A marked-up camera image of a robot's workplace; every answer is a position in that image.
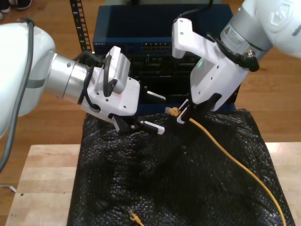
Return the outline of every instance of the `silver metal joint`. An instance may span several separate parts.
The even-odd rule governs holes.
[[[45,91],[77,104],[86,74],[86,66],[56,54],[46,81]]]
[[[255,56],[255,53],[250,49],[248,52],[246,52],[246,55],[248,57],[254,57]]]

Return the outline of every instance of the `black cable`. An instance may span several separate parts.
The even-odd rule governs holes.
[[[259,70],[259,63],[255,56],[246,56],[239,53],[235,53],[230,50],[219,38],[216,38],[211,33],[207,33],[207,36],[216,42],[221,52],[232,62],[236,63],[240,67],[249,69],[251,72]]]
[[[109,91],[109,69],[112,56],[108,55],[105,59],[104,68],[103,68],[103,95],[109,97],[112,93],[112,89]]]
[[[200,7],[200,8],[192,9],[192,10],[189,10],[189,11],[186,11],[186,12],[183,12],[183,13],[179,14],[179,15],[177,16],[177,18],[174,20],[174,22],[176,22],[177,19],[182,18],[182,17],[184,17],[184,16],[187,16],[187,15],[189,15],[189,14],[192,14],[192,13],[200,13],[200,12],[207,11],[208,9],[211,8],[212,5],[213,5],[213,0],[209,0],[207,6],[205,6],[205,7]]]
[[[88,72],[87,72],[87,75],[86,75],[86,78],[84,80],[84,88],[83,88],[83,92],[84,92],[84,95],[85,95],[85,98],[86,98],[86,101],[88,102],[89,106],[95,110],[98,110],[100,111],[100,107],[97,105],[97,104],[93,104],[90,100],[90,97],[89,97],[89,94],[88,94],[88,86],[89,86],[89,82],[90,82],[90,79],[92,77],[92,74],[93,74],[93,70],[94,70],[94,65],[92,65]]]
[[[73,60],[74,61],[78,61],[79,59],[81,59],[82,57],[90,57],[92,59],[94,59],[95,61],[103,64],[104,63],[104,60],[103,59],[100,59],[98,58],[97,56],[95,56],[93,53],[91,53],[90,51],[84,51],[82,53],[80,53],[77,57],[75,57]]]
[[[22,103],[23,95],[26,89],[26,85],[28,82],[28,78],[30,75],[30,71],[32,68],[32,59],[33,59],[33,28],[34,28],[34,22],[30,18],[25,18],[24,21],[28,25],[28,51],[27,51],[27,61],[26,66],[23,74],[23,78],[20,84],[20,88],[18,91],[18,94],[16,96],[12,116],[10,119],[9,124],[9,131],[8,131],[8,138],[5,144],[4,152],[0,160],[0,173],[2,172],[3,168],[5,167],[9,155],[11,153],[11,148],[14,142],[15,138],[15,131],[16,131],[16,125],[18,120],[18,114],[20,110],[20,106]]]

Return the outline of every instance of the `label sticker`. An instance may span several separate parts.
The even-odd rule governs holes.
[[[237,48],[241,48],[245,44],[245,40],[228,24],[224,29],[226,37],[232,42]]]

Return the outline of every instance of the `wooden table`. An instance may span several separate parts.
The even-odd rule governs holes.
[[[7,226],[65,226],[80,145],[30,148]],[[267,143],[297,226],[301,225],[301,143]]]

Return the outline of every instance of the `wooden floor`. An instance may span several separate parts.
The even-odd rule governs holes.
[[[242,0],[224,2],[236,12]],[[103,0],[83,0],[91,41],[98,6],[103,3]],[[31,16],[36,26],[52,36],[57,53],[72,58],[80,52],[68,0],[34,0],[27,11],[13,10],[0,24],[24,16]],[[266,142],[301,141],[300,62],[272,49],[260,62],[261,69],[249,74],[241,86],[237,108],[251,111]],[[12,154],[0,174],[0,184],[17,187],[31,145],[79,144],[84,116],[79,106],[44,94],[38,107],[18,120]],[[6,136],[0,141],[0,153],[5,141]],[[13,197],[8,189],[0,188],[0,226],[6,222]]]

